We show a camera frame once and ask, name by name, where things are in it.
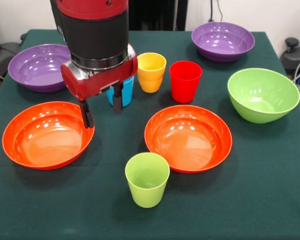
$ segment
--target purple bowl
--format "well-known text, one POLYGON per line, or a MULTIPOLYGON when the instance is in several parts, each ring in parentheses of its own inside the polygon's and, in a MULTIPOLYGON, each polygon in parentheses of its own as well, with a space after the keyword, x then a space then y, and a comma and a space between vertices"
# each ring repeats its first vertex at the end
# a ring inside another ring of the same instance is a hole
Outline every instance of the purple bowl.
POLYGON ((66 86, 60 67, 69 60, 70 51, 66 45, 38 45, 19 52, 10 61, 8 73, 32 91, 53 93, 66 86))
POLYGON ((198 51, 208 60, 228 63, 242 57, 255 46, 251 32, 228 22, 208 22, 191 35, 198 51))

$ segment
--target blue cup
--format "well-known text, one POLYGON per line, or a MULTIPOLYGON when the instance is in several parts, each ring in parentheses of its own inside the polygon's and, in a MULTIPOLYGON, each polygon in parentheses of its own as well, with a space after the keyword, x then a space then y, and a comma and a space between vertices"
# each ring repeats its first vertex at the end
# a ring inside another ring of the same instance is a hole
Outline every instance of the blue cup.
MULTIPOLYGON (((134 89, 134 79, 135 76, 132 76, 123 82, 122 89, 122 106, 126 107, 131 103, 132 100, 132 92, 134 89)), ((114 88, 110 87, 108 91, 106 91, 106 96, 108 97, 108 101, 111 105, 113 102, 113 95, 115 94, 114 88)))

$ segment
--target bowl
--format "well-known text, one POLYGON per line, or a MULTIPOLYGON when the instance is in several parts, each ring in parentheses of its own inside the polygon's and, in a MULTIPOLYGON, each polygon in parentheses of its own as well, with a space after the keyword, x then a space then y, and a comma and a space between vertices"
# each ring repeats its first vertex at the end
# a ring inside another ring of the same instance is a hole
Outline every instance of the bowl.
POLYGON ((191 35, 198 51, 216 63, 233 62, 249 52, 255 38, 245 28, 228 22, 208 22, 198 26, 191 35))
POLYGON ((43 44, 19 52, 8 65, 8 73, 18 84, 39 93, 65 88, 61 65, 70 60, 66 45, 43 44))
POLYGON ((95 128, 85 128, 80 107, 45 102, 19 113, 4 130, 2 146, 15 163, 52 170, 77 159, 91 142, 95 128))
POLYGON ((154 114, 145 126, 151 153, 161 155, 180 173, 200 173, 221 164, 232 147, 227 124, 199 106, 175 105, 154 114))
POLYGON ((294 109, 299 90, 286 76, 263 68, 247 68, 228 80, 228 92, 236 111, 247 121, 265 124, 294 109))

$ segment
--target cup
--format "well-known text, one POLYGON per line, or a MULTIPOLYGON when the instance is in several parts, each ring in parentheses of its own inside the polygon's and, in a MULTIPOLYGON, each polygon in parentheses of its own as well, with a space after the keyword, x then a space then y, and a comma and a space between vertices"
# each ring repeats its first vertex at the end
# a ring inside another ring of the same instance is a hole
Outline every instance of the cup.
POLYGON ((137 59, 137 74, 141 89, 146 93, 158 91, 164 77, 167 60, 155 52, 140 54, 137 59))
MULTIPOLYGON (((123 82, 122 89, 122 106, 128 106, 132 101, 132 93, 134 89, 134 80, 135 76, 132 76, 123 82)), ((108 98, 109 103, 113 106, 114 100, 113 95, 115 94, 115 90, 113 87, 110 87, 109 90, 106 91, 106 96, 108 98)))
POLYGON ((134 202, 142 208, 160 203, 169 178, 167 161, 152 152, 133 156, 125 166, 125 176, 134 202))
POLYGON ((192 61, 177 61, 170 67, 172 98, 181 104, 190 103, 196 95, 202 68, 192 61))

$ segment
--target table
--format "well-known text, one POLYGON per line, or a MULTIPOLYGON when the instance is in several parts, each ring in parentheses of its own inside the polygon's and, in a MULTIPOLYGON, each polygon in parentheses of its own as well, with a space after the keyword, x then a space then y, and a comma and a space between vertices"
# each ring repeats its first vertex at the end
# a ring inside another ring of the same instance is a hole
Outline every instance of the table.
MULTIPOLYGON (((300 239, 300 104, 267 124, 242 119, 233 108, 227 80, 251 67, 284 69, 267 35, 233 63, 201 57, 190 32, 132 31, 138 54, 167 59, 160 90, 149 94, 135 81, 132 103, 115 115, 106 94, 89 99, 96 133, 85 153, 53 171, 18 166, 6 157, 1 139, 22 110, 46 101, 76 102, 67 89, 35 93, 7 76, 0 89, 0 239, 300 239), (162 202, 150 209, 132 200, 124 167, 146 152, 144 127, 171 98, 169 67, 179 60, 200 64, 203 75, 192 105, 219 115, 233 135, 228 158, 198 174, 171 172, 162 202)), ((64 44, 55 30, 30 30, 22 49, 64 44)))

